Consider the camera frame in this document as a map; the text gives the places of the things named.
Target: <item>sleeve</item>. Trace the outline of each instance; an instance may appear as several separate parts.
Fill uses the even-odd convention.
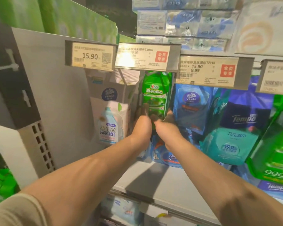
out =
[[[48,226],[42,206],[28,194],[15,194],[0,203],[0,226]]]

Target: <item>qr code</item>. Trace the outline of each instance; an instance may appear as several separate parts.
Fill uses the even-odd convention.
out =
[[[84,61],[84,58],[76,58],[76,57],[75,57],[75,61],[76,61],[76,62],[80,62],[80,63],[81,63],[81,62],[83,62],[83,61]]]
[[[283,82],[280,81],[268,81],[266,80],[264,83],[265,86],[274,86],[274,87],[278,87],[278,86],[282,86]]]
[[[102,63],[111,63],[111,53],[104,53],[102,56]]]
[[[179,78],[192,78],[193,77],[193,74],[179,74]]]

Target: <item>price tag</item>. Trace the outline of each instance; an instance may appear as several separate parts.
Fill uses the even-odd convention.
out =
[[[69,66],[113,71],[115,57],[116,45],[65,42],[65,63]]]
[[[263,61],[256,91],[283,95],[283,61]]]
[[[181,45],[119,44],[116,68],[177,72]]]
[[[247,90],[253,62],[253,58],[182,55],[176,83]]]

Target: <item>hand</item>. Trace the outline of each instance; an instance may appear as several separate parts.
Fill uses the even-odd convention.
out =
[[[142,107],[136,110],[135,124],[131,135],[135,143],[141,144],[144,150],[149,146],[152,134],[152,124],[148,111],[149,104],[147,103],[144,103]]]
[[[168,111],[164,120],[159,119],[155,114],[152,114],[150,118],[155,124],[157,134],[165,142],[166,148],[171,151],[172,148],[176,147],[178,141],[183,139],[175,124],[173,112]]]

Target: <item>red stamp with chinese characters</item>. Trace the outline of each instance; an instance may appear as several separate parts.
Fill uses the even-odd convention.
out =
[[[168,57],[168,52],[167,51],[157,51],[156,52],[156,57],[155,57],[155,62],[159,63],[165,63]]]
[[[236,68],[236,65],[222,64],[220,77],[228,77],[228,78],[234,77],[235,68]]]

